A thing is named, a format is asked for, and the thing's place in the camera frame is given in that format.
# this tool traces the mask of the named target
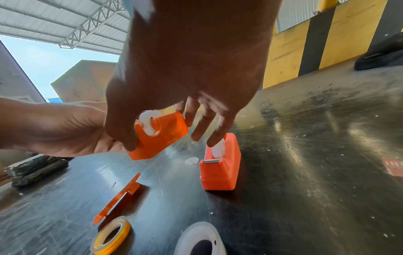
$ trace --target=hand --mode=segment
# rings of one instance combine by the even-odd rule
[[[121,142],[104,130],[106,103],[28,104],[1,99],[8,111],[0,139],[2,148],[13,148],[58,157],[100,152],[125,152]]]
[[[153,1],[136,9],[118,66],[106,89],[105,130],[128,151],[136,147],[134,122],[144,110],[176,105],[191,126],[200,104],[198,141],[216,114],[214,146],[258,90],[280,0]]]

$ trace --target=scratched black surface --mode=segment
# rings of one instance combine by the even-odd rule
[[[242,153],[233,192],[205,192],[198,164],[184,164],[203,158],[207,135],[151,160],[91,155],[30,188],[1,187],[0,254],[89,254],[93,217],[138,172],[146,187],[114,254],[173,254],[198,221],[229,255],[403,254],[403,178],[382,164],[403,158],[403,68],[352,66],[258,92],[231,130]]]

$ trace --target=orange plastic casing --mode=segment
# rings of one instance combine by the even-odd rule
[[[225,153],[219,162],[204,163],[214,159],[211,148],[206,146],[204,160],[200,161],[200,182],[204,190],[234,190],[238,179],[241,151],[238,141],[232,133],[224,137]]]
[[[137,132],[137,147],[129,152],[132,160],[149,159],[163,151],[185,134],[189,133],[185,119],[180,112],[174,112],[151,119],[154,135],[149,136],[140,124],[135,124]]]
[[[102,211],[94,217],[92,221],[94,224],[98,224],[103,218],[108,216],[108,212],[112,209],[112,207],[119,201],[119,199],[125,196],[133,196],[136,190],[140,187],[136,181],[140,177],[140,173],[137,173],[133,179],[121,190],[105,207]]]

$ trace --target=yellow and black striped wall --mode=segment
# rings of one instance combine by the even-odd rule
[[[327,9],[324,3],[337,0],[321,0],[319,9]],[[399,32],[403,0],[349,0],[329,8],[273,35],[261,89],[355,58]]]

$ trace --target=blue sky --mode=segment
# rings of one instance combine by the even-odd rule
[[[82,59],[117,62],[119,56],[0,35],[0,40],[17,60],[44,98],[58,97],[50,85]]]

